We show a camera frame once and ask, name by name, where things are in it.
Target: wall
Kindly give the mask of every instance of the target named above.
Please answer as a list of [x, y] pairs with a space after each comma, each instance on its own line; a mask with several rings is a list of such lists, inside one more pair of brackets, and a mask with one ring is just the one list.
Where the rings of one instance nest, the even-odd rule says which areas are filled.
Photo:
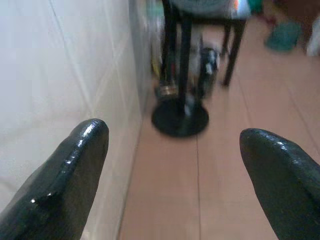
[[151, 79], [142, 7], [0, 2], [0, 211], [79, 122], [97, 117], [109, 150], [82, 238], [116, 238]]

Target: floor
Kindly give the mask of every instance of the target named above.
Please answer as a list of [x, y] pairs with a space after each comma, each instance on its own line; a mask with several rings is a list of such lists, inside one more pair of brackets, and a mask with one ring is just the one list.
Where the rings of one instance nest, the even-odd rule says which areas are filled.
[[[258, 18], [248, 22], [231, 84], [217, 84], [204, 102], [210, 123], [198, 136], [157, 132], [150, 95], [120, 240], [277, 239], [243, 164], [239, 135], [246, 128], [275, 132], [320, 163], [320, 58], [301, 47], [290, 54], [266, 49], [269, 32]], [[216, 29], [204, 35], [217, 39]]]

